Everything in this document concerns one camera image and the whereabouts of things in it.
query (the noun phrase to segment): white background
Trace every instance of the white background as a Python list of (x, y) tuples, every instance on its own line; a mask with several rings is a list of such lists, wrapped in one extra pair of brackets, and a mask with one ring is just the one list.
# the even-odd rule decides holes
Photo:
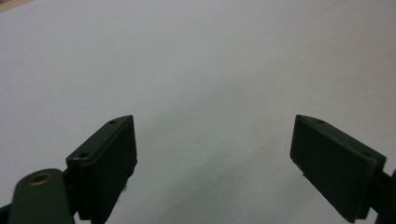
[(395, 94), (393, 0), (35, 0), (0, 14), (0, 205), (133, 114), (139, 163), (107, 223), (347, 223), (290, 160), (295, 115), (391, 174)]

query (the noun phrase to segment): white table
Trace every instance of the white table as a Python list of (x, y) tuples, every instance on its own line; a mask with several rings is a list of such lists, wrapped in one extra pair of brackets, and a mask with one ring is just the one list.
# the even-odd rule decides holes
[(294, 117), (391, 174), (395, 95), (393, 0), (35, 0), (0, 14), (0, 205), (133, 114), (139, 163), (108, 223), (347, 223), (290, 160)]

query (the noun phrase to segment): white surface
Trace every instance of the white surface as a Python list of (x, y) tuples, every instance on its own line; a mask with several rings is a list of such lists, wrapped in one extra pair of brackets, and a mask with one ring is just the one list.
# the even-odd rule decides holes
[(127, 114), (108, 223), (346, 223), (290, 160), (296, 114), (396, 168), (393, 0), (35, 0), (0, 14), (0, 78), (2, 205)]

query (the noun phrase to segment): screw hole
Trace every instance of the screw hole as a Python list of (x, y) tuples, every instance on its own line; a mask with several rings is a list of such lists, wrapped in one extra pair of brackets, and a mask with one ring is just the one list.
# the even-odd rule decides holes
[(90, 156), (90, 153), (88, 152), (83, 152), (81, 154), (79, 154), (79, 157), (82, 159), (87, 159)]
[(50, 177), (51, 175), (47, 173), (35, 175), (30, 179), (29, 185), (31, 186), (43, 185), (50, 180)]

